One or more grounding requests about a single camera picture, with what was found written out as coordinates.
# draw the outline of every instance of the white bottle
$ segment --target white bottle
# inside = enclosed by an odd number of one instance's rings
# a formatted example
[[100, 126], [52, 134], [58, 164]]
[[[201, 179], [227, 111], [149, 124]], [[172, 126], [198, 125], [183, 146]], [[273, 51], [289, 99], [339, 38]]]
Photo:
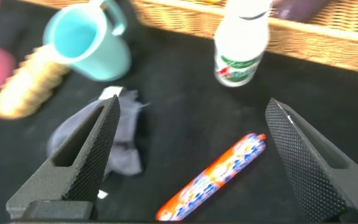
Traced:
[[215, 33], [215, 76], [225, 86], [238, 87], [254, 77], [269, 43], [273, 0], [228, 0]]

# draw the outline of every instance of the stack of cookies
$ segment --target stack of cookies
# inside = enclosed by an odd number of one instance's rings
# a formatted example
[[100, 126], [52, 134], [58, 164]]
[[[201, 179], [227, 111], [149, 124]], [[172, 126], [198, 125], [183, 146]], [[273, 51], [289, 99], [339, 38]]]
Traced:
[[19, 119], [37, 111], [69, 68], [52, 61], [51, 46], [34, 49], [0, 91], [0, 118]]

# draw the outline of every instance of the black table surface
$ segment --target black table surface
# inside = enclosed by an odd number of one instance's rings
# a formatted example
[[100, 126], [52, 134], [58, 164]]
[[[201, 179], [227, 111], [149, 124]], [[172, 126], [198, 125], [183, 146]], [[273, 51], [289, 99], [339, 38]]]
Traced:
[[[145, 171], [107, 178], [101, 188], [109, 195], [98, 201], [101, 219], [154, 220], [189, 181], [245, 134], [256, 132], [267, 134], [267, 150], [186, 221], [303, 221], [264, 119], [271, 97], [290, 105], [358, 163], [358, 73], [266, 53], [249, 84], [226, 88], [213, 75], [212, 40], [143, 27], [131, 5], [119, 3], [129, 20], [125, 39], [134, 59], [124, 78], [96, 83], [71, 72], [38, 113], [0, 119], [0, 223], [8, 221], [6, 201], [46, 159], [53, 130], [110, 85], [138, 90], [148, 104], [135, 136]], [[41, 46], [55, 12], [3, 0], [0, 46], [23, 60]]]

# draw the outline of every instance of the colorful candy wrapper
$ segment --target colorful candy wrapper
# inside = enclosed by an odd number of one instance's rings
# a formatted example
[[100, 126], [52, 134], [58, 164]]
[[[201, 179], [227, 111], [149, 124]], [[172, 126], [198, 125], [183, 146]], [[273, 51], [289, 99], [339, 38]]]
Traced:
[[254, 133], [239, 142], [212, 163], [157, 213], [159, 221], [180, 221], [232, 179], [266, 148], [265, 135]]

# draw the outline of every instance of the green label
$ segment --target green label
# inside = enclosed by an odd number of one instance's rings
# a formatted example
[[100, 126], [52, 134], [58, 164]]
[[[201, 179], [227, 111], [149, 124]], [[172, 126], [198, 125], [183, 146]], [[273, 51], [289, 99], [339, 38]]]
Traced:
[[259, 55], [258, 57], [254, 58], [252, 60], [246, 61], [246, 62], [233, 61], [233, 60], [230, 60], [230, 59], [228, 59], [227, 57], [225, 57], [223, 55], [221, 56], [221, 58], [222, 58], [224, 63], [226, 63], [228, 66], [230, 66], [232, 68], [244, 69], [244, 68], [248, 68], [249, 66], [259, 62], [260, 59], [262, 58], [262, 55]]
[[262, 55], [248, 61], [237, 62], [219, 55], [216, 61], [216, 73], [220, 78], [230, 82], [243, 82], [252, 79]]
[[257, 67], [253, 67], [243, 72], [232, 72], [230, 76], [226, 76], [225, 79], [232, 82], [241, 82], [249, 78], [256, 71]]

